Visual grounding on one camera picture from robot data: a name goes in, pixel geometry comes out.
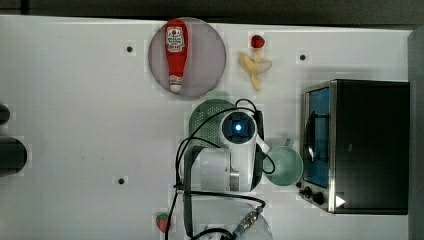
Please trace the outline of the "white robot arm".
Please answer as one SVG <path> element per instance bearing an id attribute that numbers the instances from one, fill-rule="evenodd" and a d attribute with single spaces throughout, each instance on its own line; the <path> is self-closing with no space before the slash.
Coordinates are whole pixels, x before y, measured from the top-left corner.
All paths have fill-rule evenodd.
<path id="1" fill-rule="evenodd" d="M 273 240 L 262 215 L 265 202 L 250 197 L 260 183 L 263 117 L 257 110 L 227 110 L 216 117 L 219 141 L 194 144 L 183 155 L 180 189 L 190 240 Z"/>

